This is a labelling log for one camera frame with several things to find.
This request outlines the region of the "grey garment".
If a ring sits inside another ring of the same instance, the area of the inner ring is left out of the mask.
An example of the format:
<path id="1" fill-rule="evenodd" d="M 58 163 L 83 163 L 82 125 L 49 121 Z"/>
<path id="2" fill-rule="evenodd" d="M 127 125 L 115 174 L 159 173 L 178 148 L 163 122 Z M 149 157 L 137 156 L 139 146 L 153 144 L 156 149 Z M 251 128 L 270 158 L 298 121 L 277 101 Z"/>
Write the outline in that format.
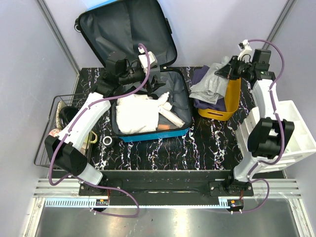
<path id="1" fill-rule="evenodd" d="M 219 63 L 204 65 L 201 69 L 195 70 L 189 97 L 212 105 L 224 98 L 229 80 L 216 76 L 214 72 L 225 66 L 229 60 L 228 56 L 224 56 Z"/>

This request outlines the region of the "orange plastic basket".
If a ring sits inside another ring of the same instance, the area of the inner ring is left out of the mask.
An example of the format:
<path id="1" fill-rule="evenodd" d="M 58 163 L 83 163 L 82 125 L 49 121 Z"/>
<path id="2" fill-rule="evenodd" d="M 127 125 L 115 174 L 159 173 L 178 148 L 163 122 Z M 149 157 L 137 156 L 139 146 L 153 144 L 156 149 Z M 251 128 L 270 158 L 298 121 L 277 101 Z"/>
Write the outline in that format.
<path id="1" fill-rule="evenodd" d="M 198 109 L 198 114 L 204 118 L 228 121 L 238 110 L 241 93 L 241 78 L 230 80 L 226 95 L 220 99 L 221 109 Z"/>

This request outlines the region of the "purple garment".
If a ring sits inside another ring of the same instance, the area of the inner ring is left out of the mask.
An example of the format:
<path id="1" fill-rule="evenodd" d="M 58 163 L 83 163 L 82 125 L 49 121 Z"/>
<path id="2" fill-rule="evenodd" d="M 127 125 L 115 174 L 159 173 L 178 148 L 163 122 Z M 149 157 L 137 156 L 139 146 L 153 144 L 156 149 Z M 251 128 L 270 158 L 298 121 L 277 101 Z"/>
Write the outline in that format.
<path id="1" fill-rule="evenodd" d="M 213 109 L 226 111 L 224 97 L 228 86 L 228 80 L 214 74 L 217 66 L 204 65 L 196 69 L 190 87 L 190 98 L 194 99 L 194 106 L 199 109 Z"/>

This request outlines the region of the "white towel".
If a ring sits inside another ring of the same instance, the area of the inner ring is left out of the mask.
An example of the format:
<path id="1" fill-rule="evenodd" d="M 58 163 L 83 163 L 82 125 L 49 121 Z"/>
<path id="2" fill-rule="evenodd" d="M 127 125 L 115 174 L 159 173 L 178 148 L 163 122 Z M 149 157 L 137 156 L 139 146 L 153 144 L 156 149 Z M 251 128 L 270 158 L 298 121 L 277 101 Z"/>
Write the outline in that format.
<path id="1" fill-rule="evenodd" d="M 123 134 L 156 131 L 158 100 L 147 95 L 132 94 L 117 100 L 116 122 Z"/>

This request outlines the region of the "blue fish-print suitcase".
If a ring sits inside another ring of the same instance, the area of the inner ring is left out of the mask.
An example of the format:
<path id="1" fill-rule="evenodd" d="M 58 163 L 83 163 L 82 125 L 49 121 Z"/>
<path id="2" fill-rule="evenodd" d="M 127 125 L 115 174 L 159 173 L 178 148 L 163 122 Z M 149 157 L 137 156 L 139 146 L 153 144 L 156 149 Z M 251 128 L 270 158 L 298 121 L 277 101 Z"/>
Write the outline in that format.
<path id="1" fill-rule="evenodd" d="M 104 66 L 61 138 L 78 145 L 109 111 L 113 136 L 136 142 L 183 136 L 192 124 L 177 50 L 156 0 L 116 0 L 82 13 L 76 29 Z"/>

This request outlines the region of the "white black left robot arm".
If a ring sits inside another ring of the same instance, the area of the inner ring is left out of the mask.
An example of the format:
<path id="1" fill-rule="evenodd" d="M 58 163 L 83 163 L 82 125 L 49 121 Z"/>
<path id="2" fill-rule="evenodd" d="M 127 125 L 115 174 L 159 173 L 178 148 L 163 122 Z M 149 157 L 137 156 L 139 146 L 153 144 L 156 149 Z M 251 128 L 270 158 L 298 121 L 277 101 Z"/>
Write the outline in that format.
<path id="1" fill-rule="evenodd" d="M 89 189 L 97 196 L 102 195 L 106 191 L 107 184 L 101 180 L 103 175 L 88 163 L 87 158 L 79 150 L 98 119 L 111 108 L 111 100 L 130 96 L 140 91 L 145 83 L 148 82 L 151 70 L 153 66 L 158 64 L 158 61 L 151 51 L 144 51 L 138 58 L 141 63 L 141 71 L 145 73 L 141 78 L 142 83 L 140 86 L 129 93 L 106 98 L 98 92 L 90 93 L 83 107 L 70 123 L 56 137 L 52 135 L 46 137 L 44 144 L 50 158 L 48 172 L 50 185 L 56 186 L 69 175 L 73 175 L 83 182 L 90 183 Z M 52 181 L 54 165 L 68 172 L 57 182 Z"/>

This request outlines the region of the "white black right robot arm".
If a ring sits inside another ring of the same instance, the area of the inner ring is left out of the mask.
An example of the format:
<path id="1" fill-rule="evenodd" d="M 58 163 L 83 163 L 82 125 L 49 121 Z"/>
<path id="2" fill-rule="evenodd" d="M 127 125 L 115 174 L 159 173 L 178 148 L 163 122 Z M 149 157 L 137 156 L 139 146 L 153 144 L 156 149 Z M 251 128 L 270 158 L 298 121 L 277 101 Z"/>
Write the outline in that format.
<path id="1" fill-rule="evenodd" d="M 229 80 L 247 80 L 260 115 L 248 136 L 242 161 L 222 183 L 223 190 L 231 196 L 247 190 L 253 174 L 278 163 L 294 132 L 294 123 L 281 119 L 277 112 L 277 78 L 269 70 L 270 57 L 270 50 L 245 48 L 215 72 Z"/>

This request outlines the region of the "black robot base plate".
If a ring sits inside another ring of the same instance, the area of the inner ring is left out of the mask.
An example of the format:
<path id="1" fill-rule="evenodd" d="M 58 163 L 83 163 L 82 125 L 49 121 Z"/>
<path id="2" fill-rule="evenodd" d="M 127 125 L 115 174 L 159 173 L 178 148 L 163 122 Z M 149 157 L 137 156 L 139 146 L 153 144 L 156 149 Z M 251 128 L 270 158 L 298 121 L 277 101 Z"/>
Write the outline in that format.
<path id="1" fill-rule="evenodd" d="M 232 178 L 230 170 L 224 171 L 149 171 L 149 170 L 106 170 L 103 179 L 96 188 L 88 184 L 79 185 L 80 196 L 112 197 L 122 196 L 122 191 L 132 194 L 180 194 L 193 193 L 206 197 L 232 197 L 254 195 L 253 184 L 235 185 L 228 188 L 228 179 Z"/>

